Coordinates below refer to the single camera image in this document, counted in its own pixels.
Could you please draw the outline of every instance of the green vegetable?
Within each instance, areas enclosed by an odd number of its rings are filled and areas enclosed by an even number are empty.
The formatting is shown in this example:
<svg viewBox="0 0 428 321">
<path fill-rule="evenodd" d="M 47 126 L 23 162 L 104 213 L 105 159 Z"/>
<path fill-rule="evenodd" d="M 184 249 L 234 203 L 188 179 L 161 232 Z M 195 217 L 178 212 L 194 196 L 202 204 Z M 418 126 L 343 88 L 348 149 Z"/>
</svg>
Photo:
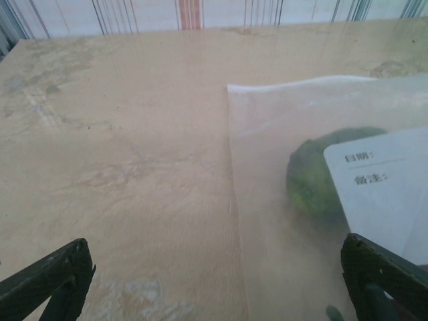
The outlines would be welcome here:
<svg viewBox="0 0 428 321">
<path fill-rule="evenodd" d="M 291 154 L 287 166 L 286 189 L 294 207 L 317 219 L 330 221 L 344 217 L 324 150 L 332 144 L 385 133 L 375 127 L 345 128 L 300 145 Z"/>
</svg>

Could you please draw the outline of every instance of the marble surface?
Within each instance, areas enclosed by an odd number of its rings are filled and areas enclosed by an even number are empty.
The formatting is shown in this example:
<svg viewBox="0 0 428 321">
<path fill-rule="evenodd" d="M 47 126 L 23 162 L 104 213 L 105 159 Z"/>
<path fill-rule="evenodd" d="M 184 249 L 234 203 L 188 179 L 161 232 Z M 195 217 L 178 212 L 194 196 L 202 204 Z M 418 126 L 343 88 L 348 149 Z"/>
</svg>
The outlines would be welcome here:
<svg viewBox="0 0 428 321">
<path fill-rule="evenodd" d="M 247 320 L 226 85 L 426 72 L 427 48 L 426 19 L 19 42 L 0 63 L 0 280 L 85 237 L 81 320 Z"/>
</svg>

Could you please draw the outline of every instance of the clear plastic bag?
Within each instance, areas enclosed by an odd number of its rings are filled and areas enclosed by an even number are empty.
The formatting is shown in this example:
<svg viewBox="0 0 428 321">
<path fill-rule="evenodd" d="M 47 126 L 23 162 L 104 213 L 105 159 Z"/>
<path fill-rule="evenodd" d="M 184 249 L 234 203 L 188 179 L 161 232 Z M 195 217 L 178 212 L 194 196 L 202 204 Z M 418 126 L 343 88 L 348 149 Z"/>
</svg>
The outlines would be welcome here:
<svg viewBox="0 0 428 321">
<path fill-rule="evenodd" d="M 233 180 L 251 320 L 356 320 L 342 279 L 346 221 L 303 215 L 287 194 L 290 155 L 343 128 L 428 125 L 428 75 L 331 76 L 228 86 Z"/>
</svg>

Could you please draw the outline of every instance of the paper label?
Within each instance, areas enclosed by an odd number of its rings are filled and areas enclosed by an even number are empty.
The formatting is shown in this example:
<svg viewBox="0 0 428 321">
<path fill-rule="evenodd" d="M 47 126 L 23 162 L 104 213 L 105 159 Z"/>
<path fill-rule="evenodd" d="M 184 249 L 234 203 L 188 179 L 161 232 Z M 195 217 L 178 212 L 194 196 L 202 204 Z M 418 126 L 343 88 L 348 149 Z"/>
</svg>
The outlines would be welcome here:
<svg viewBox="0 0 428 321">
<path fill-rule="evenodd" d="M 329 146 L 324 151 L 350 230 L 428 263 L 428 127 Z"/>
</svg>

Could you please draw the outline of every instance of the red stripe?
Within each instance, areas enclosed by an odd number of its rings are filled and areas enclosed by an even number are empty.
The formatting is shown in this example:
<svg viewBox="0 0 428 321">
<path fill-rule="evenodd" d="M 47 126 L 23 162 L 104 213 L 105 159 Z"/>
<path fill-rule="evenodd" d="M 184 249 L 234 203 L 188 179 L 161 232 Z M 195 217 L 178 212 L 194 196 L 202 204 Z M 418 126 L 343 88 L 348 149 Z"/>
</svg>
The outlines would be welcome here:
<svg viewBox="0 0 428 321">
<path fill-rule="evenodd" d="M 201 2 L 200 0 L 193 0 L 193 8 L 192 8 L 192 16 L 193 21 L 193 29 L 201 29 Z"/>
<path fill-rule="evenodd" d="M 179 0 L 181 30 L 188 30 L 190 28 L 189 17 L 187 14 L 187 0 Z"/>
</svg>

